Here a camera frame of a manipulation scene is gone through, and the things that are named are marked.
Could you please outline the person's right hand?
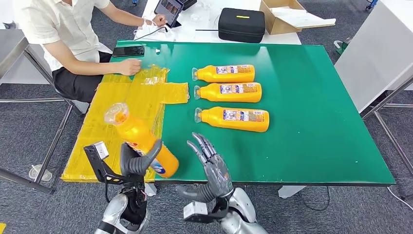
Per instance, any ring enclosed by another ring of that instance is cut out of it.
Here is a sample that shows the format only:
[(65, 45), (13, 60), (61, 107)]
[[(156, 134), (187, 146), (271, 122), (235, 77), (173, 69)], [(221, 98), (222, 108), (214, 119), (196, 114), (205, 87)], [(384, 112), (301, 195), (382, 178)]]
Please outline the person's right hand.
[(117, 64), (116, 72), (125, 76), (133, 76), (141, 70), (141, 60), (129, 58)]

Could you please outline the person's left hand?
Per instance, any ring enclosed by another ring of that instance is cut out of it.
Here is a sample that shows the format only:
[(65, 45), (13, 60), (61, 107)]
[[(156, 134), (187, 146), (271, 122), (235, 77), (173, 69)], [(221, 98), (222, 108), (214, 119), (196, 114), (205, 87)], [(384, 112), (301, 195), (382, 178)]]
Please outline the person's left hand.
[(162, 27), (162, 26), (164, 26), (165, 24), (167, 24), (168, 21), (167, 21), (165, 15), (157, 14), (157, 15), (155, 15), (155, 17), (152, 19), (152, 22), (153, 22), (154, 24), (156, 24), (158, 27)]

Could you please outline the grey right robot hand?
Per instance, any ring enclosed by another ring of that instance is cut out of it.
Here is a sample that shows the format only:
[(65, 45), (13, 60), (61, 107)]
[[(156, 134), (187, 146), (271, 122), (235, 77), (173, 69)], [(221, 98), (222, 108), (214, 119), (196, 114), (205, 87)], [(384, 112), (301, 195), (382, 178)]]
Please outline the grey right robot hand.
[(217, 153), (211, 142), (202, 134), (193, 132), (192, 136), (196, 139), (198, 145), (189, 140), (187, 145), (198, 156), (207, 178), (207, 184), (202, 184), (196, 189), (177, 185), (177, 193), (186, 199), (203, 203), (231, 194), (234, 187), (228, 167), (222, 156)]

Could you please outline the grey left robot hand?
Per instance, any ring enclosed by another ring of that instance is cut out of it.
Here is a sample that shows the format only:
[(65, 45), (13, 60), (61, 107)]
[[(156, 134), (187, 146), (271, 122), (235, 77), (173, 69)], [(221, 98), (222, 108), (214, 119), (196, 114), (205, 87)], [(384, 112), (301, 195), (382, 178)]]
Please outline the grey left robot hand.
[(158, 139), (146, 155), (140, 156), (131, 146), (123, 142), (120, 148), (120, 170), (122, 176), (127, 177), (127, 181), (130, 181), (130, 183), (138, 182), (143, 184), (146, 170), (159, 154), (161, 148), (162, 141)]

